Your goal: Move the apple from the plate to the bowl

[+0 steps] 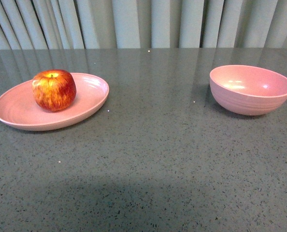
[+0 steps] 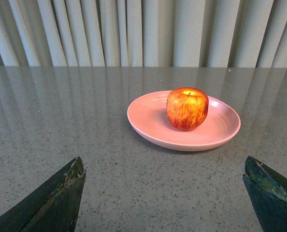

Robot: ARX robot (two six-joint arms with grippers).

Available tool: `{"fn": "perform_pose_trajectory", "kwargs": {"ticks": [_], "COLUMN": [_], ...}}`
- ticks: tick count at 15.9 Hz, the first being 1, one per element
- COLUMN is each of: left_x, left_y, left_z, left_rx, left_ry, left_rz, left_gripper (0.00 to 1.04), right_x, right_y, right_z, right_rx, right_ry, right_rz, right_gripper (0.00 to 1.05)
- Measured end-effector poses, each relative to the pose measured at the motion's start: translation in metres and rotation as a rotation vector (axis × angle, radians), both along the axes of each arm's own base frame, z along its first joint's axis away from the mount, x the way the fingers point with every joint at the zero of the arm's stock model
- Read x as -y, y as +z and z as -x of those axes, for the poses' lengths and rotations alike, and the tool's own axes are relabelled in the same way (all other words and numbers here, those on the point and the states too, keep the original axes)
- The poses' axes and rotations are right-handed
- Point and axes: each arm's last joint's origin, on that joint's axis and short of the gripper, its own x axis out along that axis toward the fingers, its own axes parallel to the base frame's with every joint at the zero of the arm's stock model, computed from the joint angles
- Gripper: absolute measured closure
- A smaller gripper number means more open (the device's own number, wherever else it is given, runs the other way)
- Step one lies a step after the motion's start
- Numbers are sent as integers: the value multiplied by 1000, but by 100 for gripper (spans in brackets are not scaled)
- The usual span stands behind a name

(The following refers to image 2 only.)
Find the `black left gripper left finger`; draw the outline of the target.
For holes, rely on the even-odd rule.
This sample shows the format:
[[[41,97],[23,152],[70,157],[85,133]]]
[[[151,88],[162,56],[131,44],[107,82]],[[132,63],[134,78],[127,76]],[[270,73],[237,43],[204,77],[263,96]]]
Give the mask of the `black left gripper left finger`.
[[[86,170],[76,157],[0,216],[0,232],[73,232]]]

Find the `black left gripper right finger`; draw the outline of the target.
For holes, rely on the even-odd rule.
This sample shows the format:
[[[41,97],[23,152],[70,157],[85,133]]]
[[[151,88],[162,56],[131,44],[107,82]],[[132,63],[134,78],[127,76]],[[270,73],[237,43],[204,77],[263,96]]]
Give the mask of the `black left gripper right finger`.
[[[247,157],[243,182],[264,232],[287,232],[287,178]]]

